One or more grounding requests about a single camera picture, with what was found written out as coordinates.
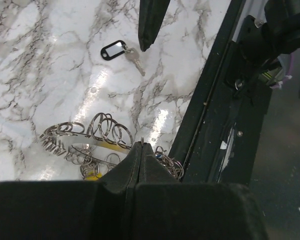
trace key tag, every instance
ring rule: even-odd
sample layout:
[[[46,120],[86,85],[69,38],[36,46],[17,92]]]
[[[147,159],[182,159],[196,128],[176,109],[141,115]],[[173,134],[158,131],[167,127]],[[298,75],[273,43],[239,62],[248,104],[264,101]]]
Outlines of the key tag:
[[[101,52],[100,52],[101,57],[106,61],[110,61],[110,60],[120,56],[121,54],[124,54],[125,46],[126,46],[126,43],[124,41],[122,41],[122,40],[115,41],[101,49]]]

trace silver key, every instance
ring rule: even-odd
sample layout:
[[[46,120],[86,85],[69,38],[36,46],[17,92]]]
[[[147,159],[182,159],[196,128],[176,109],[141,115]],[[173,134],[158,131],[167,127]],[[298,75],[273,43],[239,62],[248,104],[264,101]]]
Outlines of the silver key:
[[[135,48],[125,49],[124,55],[125,55],[126,59],[128,59],[129,61],[132,61],[134,63],[134,65],[139,70],[139,72],[141,73],[142,76],[146,75],[145,71],[143,70],[143,68],[140,65],[139,53],[137,52],[137,50]]]

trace marble countertop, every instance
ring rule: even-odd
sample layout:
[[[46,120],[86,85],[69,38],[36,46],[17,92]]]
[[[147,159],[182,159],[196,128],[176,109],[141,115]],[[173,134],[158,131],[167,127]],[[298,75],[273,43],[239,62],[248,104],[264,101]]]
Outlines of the marble countertop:
[[[39,136],[99,112],[169,151],[229,4],[171,0],[141,76],[100,55],[117,40],[140,49],[139,0],[0,0],[0,181],[80,179]]]

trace black metal frame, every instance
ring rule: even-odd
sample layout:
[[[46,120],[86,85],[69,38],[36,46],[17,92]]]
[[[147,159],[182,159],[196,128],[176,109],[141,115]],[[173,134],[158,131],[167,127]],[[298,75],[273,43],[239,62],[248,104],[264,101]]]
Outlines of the black metal frame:
[[[172,144],[169,156],[178,159],[185,168],[182,182],[249,184],[272,90],[258,82],[253,98],[244,95],[235,99],[233,87],[226,83],[236,52],[236,43],[231,40],[244,3],[244,0],[230,3]],[[227,143],[232,130],[235,134],[228,150],[231,151],[229,162],[221,171],[227,152],[221,149],[221,143]]]

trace purple wire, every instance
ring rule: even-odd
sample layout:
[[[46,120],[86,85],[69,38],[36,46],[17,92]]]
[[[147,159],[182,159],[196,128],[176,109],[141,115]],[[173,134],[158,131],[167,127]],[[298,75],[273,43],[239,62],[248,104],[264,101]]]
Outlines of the purple wire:
[[[292,71],[294,69],[294,62],[295,62],[295,55],[294,55],[294,53],[291,53],[290,54],[289,70],[288,70],[288,73],[285,75],[285,77],[281,80],[282,84],[284,84],[286,81],[289,80],[288,76],[291,76],[291,74],[292,74]],[[280,88],[280,85],[276,84],[276,85],[272,86],[271,88],[272,89],[278,89],[278,88]]]

